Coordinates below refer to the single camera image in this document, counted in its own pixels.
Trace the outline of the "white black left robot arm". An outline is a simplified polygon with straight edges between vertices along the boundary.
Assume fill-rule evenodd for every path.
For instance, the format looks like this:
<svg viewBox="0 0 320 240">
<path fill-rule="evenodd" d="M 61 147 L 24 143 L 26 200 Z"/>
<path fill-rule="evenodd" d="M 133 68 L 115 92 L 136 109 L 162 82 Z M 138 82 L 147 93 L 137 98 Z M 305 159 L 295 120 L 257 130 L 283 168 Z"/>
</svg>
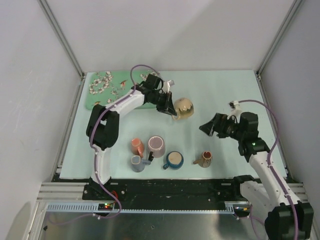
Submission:
<svg viewBox="0 0 320 240">
<path fill-rule="evenodd" d="M 106 183 L 111 178 L 110 154 L 119 137 L 120 118 L 146 103 L 155 105 L 160 113 L 177 116 L 170 91 L 174 84 L 173 80 L 163 81 L 160 77 L 149 74 L 145 81 L 134 84 L 116 102 L 93 107 L 86 135 L 89 137 L 90 147 L 94 149 L 91 178 L 97 183 L 93 193 L 99 199 L 107 199 L 111 194 L 111 187 Z"/>
</svg>

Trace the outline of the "beige round mug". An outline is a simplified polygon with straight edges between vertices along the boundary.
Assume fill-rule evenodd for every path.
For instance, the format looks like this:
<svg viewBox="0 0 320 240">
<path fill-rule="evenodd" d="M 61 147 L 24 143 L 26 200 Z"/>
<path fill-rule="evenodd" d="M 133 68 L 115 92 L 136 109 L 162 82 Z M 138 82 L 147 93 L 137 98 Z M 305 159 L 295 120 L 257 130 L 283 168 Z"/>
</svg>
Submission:
<svg viewBox="0 0 320 240">
<path fill-rule="evenodd" d="M 186 119 L 194 114 L 194 105 L 188 98 L 182 97 L 177 99 L 173 106 L 176 111 L 176 116 L 171 116 L 173 120 Z"/>
</svg>

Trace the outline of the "lilac mug black handle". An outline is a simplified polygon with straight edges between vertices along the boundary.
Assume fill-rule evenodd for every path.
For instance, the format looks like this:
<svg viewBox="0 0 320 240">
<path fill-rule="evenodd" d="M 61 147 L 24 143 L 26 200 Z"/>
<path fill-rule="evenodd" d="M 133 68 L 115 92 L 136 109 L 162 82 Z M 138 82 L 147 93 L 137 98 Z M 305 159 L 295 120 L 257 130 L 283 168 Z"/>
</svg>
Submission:
<svg viewBox="0 0 320 240">
<path fill-rule="evenodd" d="M 166 151 L 165 141 L 161 136 L 154 135 L 147 142 L 148 151 L 154 158 L 161 158 Z"/>
</svg>

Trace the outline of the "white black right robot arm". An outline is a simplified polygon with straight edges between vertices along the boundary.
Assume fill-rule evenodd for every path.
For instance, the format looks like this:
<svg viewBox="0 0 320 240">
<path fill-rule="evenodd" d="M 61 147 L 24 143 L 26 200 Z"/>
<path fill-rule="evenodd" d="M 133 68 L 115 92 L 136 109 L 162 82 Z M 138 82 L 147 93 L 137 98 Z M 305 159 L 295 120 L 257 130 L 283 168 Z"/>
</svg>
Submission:
<svg viewBox="0 0 320 240">
<path fill-rule="evenodd" d="M 231 187 L 232 197 L 247 199 L 255 210 L 265 216 L 264 229 L 270 240 L 307 240 L 311 237 L 314 210 L 302 202 L 285 179 L 279 175 L 271 159 L 271 150 L 259 137 L 258 115 L 240 114 L 239 121 L 216 113 L 199 129 L 208 136 L 217 133 L 220 139 L 232 138 L 238 142 L 238 151 L 257 173 L 262 188 L 249 175 Z"/>
</svg>

